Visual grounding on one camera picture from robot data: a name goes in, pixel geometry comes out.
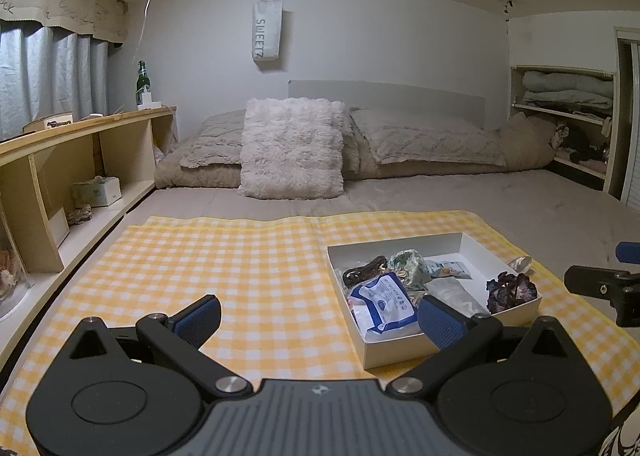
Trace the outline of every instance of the blue and white packet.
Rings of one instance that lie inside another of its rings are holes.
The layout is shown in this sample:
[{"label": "blue and white packet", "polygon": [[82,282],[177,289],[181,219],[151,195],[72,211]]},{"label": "blue and white packet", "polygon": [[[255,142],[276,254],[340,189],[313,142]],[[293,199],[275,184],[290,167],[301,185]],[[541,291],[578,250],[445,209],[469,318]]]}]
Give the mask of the blue and white packet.
[{"label": "blue and white packet", "polygon": [[418,312],[398,276],[381,274],[353,287],[351,312],[364,340],[389,340],[420,333]]}]

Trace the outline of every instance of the cardboard tray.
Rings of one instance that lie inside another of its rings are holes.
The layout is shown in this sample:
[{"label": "cardboard tray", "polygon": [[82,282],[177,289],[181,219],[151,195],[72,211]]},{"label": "cardboard tray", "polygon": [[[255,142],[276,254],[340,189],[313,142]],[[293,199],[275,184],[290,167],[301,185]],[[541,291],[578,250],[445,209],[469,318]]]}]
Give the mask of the cardboard tray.
[{"label": "cardboard tray", "polygon": [[[472,279],[458,280],[465,287],[465,290],[483,306],[486,305],[488,298],[486,282],[497,278],[498,274],[502,272],[515,274],[507,264],[465,233],[436,234],[328,247],[327,260],[335,295],[364,369],[424,357],[438,351],[435,344],[422,333],[392,340],[365,342],[347,304],[342,282],[335,273],[336,270],[362,266],[376,256],[383,255],[389,258],[396,252],[406,249],[415,249],[424,258],[435,261],[462,261],[465,263],[471,272]],[[527,324],[538,316],[541,300],[542,296],[538,294],[535,301],[494,314],[494,317],[500,319],[505,326]]]}]

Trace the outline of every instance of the bottle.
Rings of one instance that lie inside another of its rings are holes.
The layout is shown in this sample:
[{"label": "bottle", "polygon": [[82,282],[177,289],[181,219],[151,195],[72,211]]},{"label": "bottle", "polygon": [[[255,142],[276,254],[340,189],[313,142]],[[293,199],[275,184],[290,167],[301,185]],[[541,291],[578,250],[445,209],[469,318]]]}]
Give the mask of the bottle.
[{"label": "bottle", "polygon": [[144,61],[138,62],[138,82],[136,83],[136,103],[142,104],[142,94],[151,91],[151,82],[146,76],[146,64]]}]

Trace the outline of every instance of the gray bed sheet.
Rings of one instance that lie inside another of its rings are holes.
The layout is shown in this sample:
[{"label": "gray bed sheet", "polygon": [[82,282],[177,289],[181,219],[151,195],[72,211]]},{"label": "gray bed sheet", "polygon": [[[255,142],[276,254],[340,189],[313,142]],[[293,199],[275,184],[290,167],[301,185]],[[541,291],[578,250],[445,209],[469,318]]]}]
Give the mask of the gray bed sheet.
[{"label": "gray bed sheet", "polygon": [[[640,214],[607,194],[544,170],[352,181],[345,182],[343,196],[329,200],[258,200],[240,196],[236,189],[176,187],[153,192],[123,218],[79,267],[47,311],[25,352],[65,293],[100,259],[124,228],[143,224],[150,216],[268,221],[378,210],[474,212],[561,279],[571,265],[640,271],[635,265],[617,262],[614,255],[618,242],[640,242]],[[607,301],[588,301],[615,318]],[[640,328],[628,332],[640,340]]]}]

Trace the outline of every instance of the tissue box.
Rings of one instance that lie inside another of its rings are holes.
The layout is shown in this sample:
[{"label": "tissue box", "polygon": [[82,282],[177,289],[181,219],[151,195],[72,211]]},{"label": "tissue box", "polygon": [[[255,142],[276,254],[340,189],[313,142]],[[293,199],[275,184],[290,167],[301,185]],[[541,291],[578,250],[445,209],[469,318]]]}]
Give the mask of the tissue box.
[{"label": "tissue box", "polygon": [[42,131],[43,129],[52,129],[65,124],[71,124],[73,121],[74,115],[71,112],[56,113],[30,122],[22,128],[22,131],[24,133],[29,133],[30,131]]},{"label": "tissue box", "polygon": [[[432,355],[438,351],[427,335],[418,333],[406,337],[368,342],[362,337],[353,318],[347,299],[342,290],[342,282],[336,270],[362,266],[376,256],[393,256],[396,252],[415,249],[425,259],[434,261],[462,261],[471,273],[472,279],[458,279],[478,303],[486,306],[488,292],[486,282],[501,272],[515,274],[505,262],[494,253],[465,233],[435,234],[415,238],[384,240],[352,245],[329,247],[328,264],[335,295],[338,298],[342,315],[347,323],[351,341],[356,349],[363,369],[394,364],[403,360],[416,359]],[[521,326],[532,322],[538,316],[538,307],[542,296],[538,293],[535,301],[516,306],[494,314],[505,326]]]},{"label": "tissue box", "polygon": [[120,180],[115,176],[96,176],[92,180],[75,183],[71,186],[71,194],[78,208],[85,204],[106,207],[122,198]]}]

